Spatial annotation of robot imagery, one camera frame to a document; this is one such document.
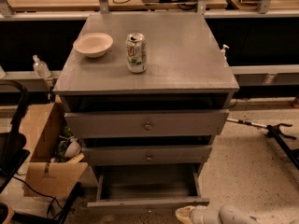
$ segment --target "open drawer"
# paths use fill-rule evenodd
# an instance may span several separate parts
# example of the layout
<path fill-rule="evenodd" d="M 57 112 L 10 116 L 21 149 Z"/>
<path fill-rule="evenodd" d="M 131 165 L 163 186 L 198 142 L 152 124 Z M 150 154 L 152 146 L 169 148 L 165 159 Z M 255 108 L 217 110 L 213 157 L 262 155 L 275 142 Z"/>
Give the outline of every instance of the open drawer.
<path fill-rule="evenodd" d="M 65 114 L 80 138 L 219 135 L 227 117 L 226 109 Z"/>
<path fill-rule="evenodd" d="M 91 166 L 206 162 L 209 136 L 84 139 Z"/>
<path fill-rule="evenodd" d="M 208 205 L 200 196 L 194 164 L 158 164 L 96 167 L 99 185 L 90 208 L 176 209 L 185 205 Z"/>

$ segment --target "silver can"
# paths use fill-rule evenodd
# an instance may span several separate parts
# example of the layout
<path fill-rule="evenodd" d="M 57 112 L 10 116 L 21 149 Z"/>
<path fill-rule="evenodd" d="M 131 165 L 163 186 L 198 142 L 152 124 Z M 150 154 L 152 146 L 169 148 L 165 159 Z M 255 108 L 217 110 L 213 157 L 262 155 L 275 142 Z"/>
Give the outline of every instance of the silver can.
<path fill-rule="evenodd" d="M 133 73 L 141 73 L 147 69 L 147 43 L 140 33 L 127 36 L 125 42 L 127 48 L 128 69 Z"/>

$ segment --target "drawer knob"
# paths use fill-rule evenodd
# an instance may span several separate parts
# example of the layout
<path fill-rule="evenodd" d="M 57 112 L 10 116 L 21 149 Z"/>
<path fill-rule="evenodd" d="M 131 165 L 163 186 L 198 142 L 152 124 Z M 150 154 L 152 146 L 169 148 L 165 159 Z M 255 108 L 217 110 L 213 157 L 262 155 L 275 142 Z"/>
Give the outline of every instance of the drawer knob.
<path fill-rule="evenodd" d="M 152 156 L 150 154 L 148 154 L 146 161 L 152 161 Z"/>
<path fill-rule="evenodd" d="M 152 125 L 151 125 L 151 123 L 146 122 L 146 123 L 144 124 L 144 129 L 145 129 L 146 131 L 150 131 L 150 130 L 152 129 Z"/>

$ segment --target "concrete floor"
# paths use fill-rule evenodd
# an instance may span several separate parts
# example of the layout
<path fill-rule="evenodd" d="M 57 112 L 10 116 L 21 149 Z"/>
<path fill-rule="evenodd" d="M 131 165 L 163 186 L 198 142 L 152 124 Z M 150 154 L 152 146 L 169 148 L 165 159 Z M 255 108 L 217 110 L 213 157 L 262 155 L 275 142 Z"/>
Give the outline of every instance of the concrete floor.
<path fill-rule="evenodd" d="M 299 148 L 299 108 L 292 108 L 293 98 L 252 99 L 232 101 L 230 118 L 246 119 L 255 123 L 276 125 L 292 124 L 281 130 L 298 137 L 285 139 L 291 148 Z M 209 160 L 199 176 L 204 198 L 209 198 L 207 208 L 220 209 L 232 204 L 248 216 L 256 217 L 261 224 L 288 224 L 299 218 L 299 170 L 273 138 L 266 137 L 267 130 L 226 122 L 222 134 L 217 136 Z M 26 172 L 26 165 L 19 173 Z M 132 214 L 98 214 L 86 207 L 94 198 L 94 189 L 86 189 L 77 198 L 66 224 L 170 224 L 179 223 L 174 211 Z M 10 204 L 15 210 L 46 216 L 49 201 L 43 198 L 22 196 L 22 183 L 12 180 L 0 195 L 0 202 Z"/>

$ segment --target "wooden tabletop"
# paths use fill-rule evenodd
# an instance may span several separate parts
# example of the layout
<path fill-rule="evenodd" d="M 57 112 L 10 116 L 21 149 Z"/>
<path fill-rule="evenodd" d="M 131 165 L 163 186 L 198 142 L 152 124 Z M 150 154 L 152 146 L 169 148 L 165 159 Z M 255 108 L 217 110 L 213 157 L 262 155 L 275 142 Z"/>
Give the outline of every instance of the wooden tabletop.
<path fill-rule="evenodd" d="M 240 0 L 227 0 L 233 8 L 241 10 L 255 10 L 256 4 L 241 3 Z M 271 0 L 270 9 L 297 9 L 299 8 L 299 0 Z"/>
<path fill-rule="evenodd" d="M 8 0 L 15 11 L 70 11 L 99 10 L 98 0 Z M 142 0 L 131 0 L 125 4 L 116 4 L 108 0 L 110 10 L 165 9 L 178 8 L 174 4 L 145 5 Z M 227 7 L 225 0 L 207 0 L 206 8 Z"/>

